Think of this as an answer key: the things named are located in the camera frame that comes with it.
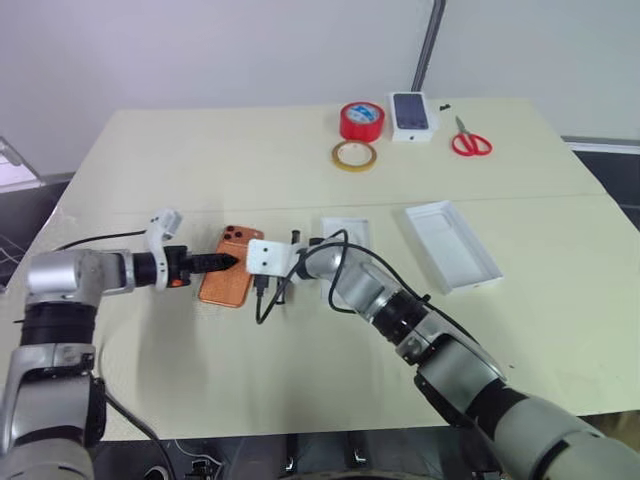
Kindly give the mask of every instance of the black cable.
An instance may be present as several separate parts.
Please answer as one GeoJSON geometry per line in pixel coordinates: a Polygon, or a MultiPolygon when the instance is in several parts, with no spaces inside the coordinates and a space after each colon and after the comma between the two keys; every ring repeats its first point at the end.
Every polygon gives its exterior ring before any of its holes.
{"type": "Polygon", "coordinates": [[[256,323],[258,325],[260,325],[260,318],[262,317],[262,313],[260,313],[260,310],[262,310],[262,297],[256,297],[256,323]]]}
{"type": "Polygon", "coordinates": [[[347,232],[346,229],[342,228],[337,232],[335,232],[333,235],[331,235],[329,238],[334,238],[334,237],[337,237],[338,235],[342,235],[342,237],[344,238],[344,242],[342,246],[342,254],[340,255],[340,263],[338,264],[338,268],[336,269],[336,273],[333,276],[333,280],[331,280],[331,286],[329,287],[329,295],[328,295],[329,306],[331,307],[332,310],[338,313],[355,314],[358,312],[356,312],[355,310],[336,307],[336,304],[333,303],[333,292],[335,291],[336,286],[338,285],[338,280],[340,279],[340,275],[342,275],[342,270],[344,269],[344,263],[347,258],[347,250],[349,249],[349,232],[347,232]]]}
{"type": "Polygon", "coordinates": [[[67,248],[75,247],[76,245],[81,245],[87,242],[95,242],[96,240],[107,240],[109,238],[120,238],[120,237],[134,237],[136,235],[142,235],[146,230],[138,230],[136,232],[124,232],[124,233],[112,233],[110,235],[98,235],[97,237],[88,237],[83,238],[81,240],[76,240],[75,242],[67,243],[61,247],[56,248],[56,252],[60,250],[66,250],[67,248]]]}
{"type": "Polygon", "coordinates": [[[149,425],[147,425],[146,423],[144,423],[142,420],[140,420],[138,417],[136,417],[129,410],[127,410],[109,392],[106,392],[106,397],[107,397],[107,403],[109,405],[111,405],[116,412],[118,412],[120,415],[122,415],[124,418],[126,418],[129,421],[129,423],[131,423],[131,425],[136,427],[138,430],[140,430],[142,433],[144,433],[147,437],[149,437],[149,439],[153,443],[155,443],[155,445],[160,450],[160,453],[162,454],[162,458],[163,458],[163,460],[164,460],[164,462],[166,464],[167,470],[169,471],[169,479],[170,480],[177,480],[178,477],[176,476],[176,471],[173,468],[173,462],[171,462],[171,458],[169,457],[169,453],[164,448],[164,445],[162,445],[162,442],[160,441],[160,439],[158,438],[156,433],[151,429],[151,427],[149,425]]]}
{"type": "MultiPolygon", "coordinates": [[[[339,234],[339,232],[336,232],[331,237],[336,236],[338,234],[339,234]]],[[[282,293],[282,291],[284,291],[284,289],[286,288],[287,284],[289,282],[291,282],[291,278],[293,277],[295,272],[298,270],[298,268],[300,268],[304,264],[304,262],[306,262],[307,259],[311,255],[314,255],[316,252],[319,252],[321,250],[325,250],[327,248],[337,247],[337,246],[340,246],[340,245],[341,245],[341,243],[325,243],[325,244],[322,244],[322,245],[318,245],[313,250],[307,251],[307,252],[303,253],[302,255],[300,255],[300,258],[298,259],[296,264],[291,268],[291,270],[289,270],[287,275],[282,279],[282,283],[280,285],[278,285],[278,288],[276,289],[276,292],[275,292],[274,296],[271,298],[271,301],[267,305],[267,308],[265,309],[265,311],[262,314],[262,316],[260,318],[256,318],[256,322],[258,323],[258,325],[264,323],[264,321],[267,319],[267,317],[271,313],[271,310],[273,310],[273,307],[276,304],[276,300],[277,300],[278,296],[282,293]]],[[[458,330],[460,330],[462,333],[467,335],[473,341],[477,342],[477,340],[462,325],[460,325],[458,322],[456,322],[453,318],[451,318],[449,315],[444,313],[442,310],[440,310],[440,309],[434,307],[433,305],[431,305],[429,303],[429,301],[428,301],[428,298],[425,298],[425,297],[422,297],[421,295],[418,295],[415,292],[415,290],[413,288],[411,288],[409,286],[409,284],[407,284],[407,282],[405,282],[405,280],[400,276],[400,274],[389,264],[389,262],[387,262],[380,255],[378,255],[377,253],[369,250],[368,248],[365,248],[365,247],[363,247],[361,245],[356,245],[354,243],[343,242],[342,246],[345,247],[345,248],[353,248],[355,250],[360,250],[361,252],[364,252],[367,255],[369,255],[371,258],[373,258],[378,263],[380,263],[391,274],[391,276],[393,276],[393,278],[396,279],[396,281],[402,286],[402,288],[404,288],[407,292],[409,292],[409,294],[412,297],[414,297],[420,303],[424,304],[426,307],[431,308],[431,309],[435,310],[436,312],[438,312],[442,316],[442,318],[444,318],[446,321],[448,321],[451,325],[456,327],[458,330]]],[[[334,282],[337,282],[337,280],[336,280],[337,276],[338,275],[334,276],[334,282]]]]}

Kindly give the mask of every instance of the orange smartphone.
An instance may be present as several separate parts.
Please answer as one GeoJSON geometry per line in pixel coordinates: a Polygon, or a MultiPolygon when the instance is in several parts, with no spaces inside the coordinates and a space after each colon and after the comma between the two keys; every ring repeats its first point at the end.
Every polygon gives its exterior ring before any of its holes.
{"type": "Polygon", "coordinates": [[[228,253],[238,259],[229,270],[209,272],[204,276],[198,297],[206,303],[225,307],[241,307],[247,298],[252,275],[247,272],[249,240],[264,239],[264,233],[253,228],[229,225],[222,232],[216,253],[228,253]]]}

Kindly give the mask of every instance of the small black object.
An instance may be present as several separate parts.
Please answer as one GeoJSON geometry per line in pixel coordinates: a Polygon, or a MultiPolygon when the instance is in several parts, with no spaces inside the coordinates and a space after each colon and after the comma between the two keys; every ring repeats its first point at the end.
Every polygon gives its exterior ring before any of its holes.
{"type": "Polygon", "coordinates": [[[210,253],[205,255],[192,255],[189,259],[191,265],[187,265],[191,273],[218,272],[228,270],[238,263],[238,259],[228,253],[210,253]]]}

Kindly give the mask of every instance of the white table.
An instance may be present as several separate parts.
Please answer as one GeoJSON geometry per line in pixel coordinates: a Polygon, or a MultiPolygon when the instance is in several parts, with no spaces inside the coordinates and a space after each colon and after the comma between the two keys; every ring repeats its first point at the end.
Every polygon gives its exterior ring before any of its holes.
{"type": "MultiPolygon", "coordinates": [[[[467,327],[518,389],[575,414],[640,407],[640,236],[599,183],[520,100],[448,100],[429,145],[375,147],[365,174],[336,169],[338,106],[134,111],[110,121],[30,254],[87,235],[144,226],[171,205],[185,214],[172,243],[210,250],[227,224],[288,241],[320,233],[323,216],[366,217],[372,246],[418,291],[467,327]],[[453,118],[495,153],[449,151],[453,118]],[[505,279],[442,296],[406,229],[403,208],[453,200],[505,279]]],[[[96,248],[143,249],[129,238],[96,248]]],[[[4,375],[23,308],[25,266],[0,299],[4,375]]],[[[193,288],[107,298],[95,342],[113,393],[162,437],[440,425],[414,369],[375,329],[336,314],[313,282],[253,320],[193,288]]],[[[140,438],[110,412],[106,439],[140,438]]]]}

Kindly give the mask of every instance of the floor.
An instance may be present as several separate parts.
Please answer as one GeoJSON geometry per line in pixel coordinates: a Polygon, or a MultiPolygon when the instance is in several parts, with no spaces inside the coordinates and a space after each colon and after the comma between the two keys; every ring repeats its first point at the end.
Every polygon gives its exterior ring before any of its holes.
{"type": "MultiPolygon", "coordinates": [[[[578,153],[578,156],[640,230],[640,156],[587,152],[578,153]]],[[[0,291],[66,187],[67,184],[62,183],[0,194],[0,291]]],[[[587,420],[640,451],[638,412],[599,415],[587,420]]],[[[186,451],[223,461],[227,467],[218,478],[256,478],[255,471],[252,471],[256,468],[261,472],[261,478],[267,478],[263,474],[270,470],[273,478],[283,475],[303,478],[309,472],[323,472],[322,478],[337,478],[334,475],[338,472],[351,468],[361,472],[364,469],[371,478],[376,471],[395,471],[414,476],[393,478],[471,479],[478,478],[472,477],[474,471],[497,468],[491,455],[472,433],[453,428],[181,442],[186,451]],[[361,458],[360,463],[354,459],[354,452],[361,458]],[[292,468],[285,470],[291,459],[294,460],[292,468]]],[[[194,458],[180,452],[172,441],[164,443],[176,466],[178,478],[192,472],[194,458]]],[[[97,479],[142,478],[148,468],[162,463],[151,442],[103,442],[92,450],[92,456],[97,479]]]]}

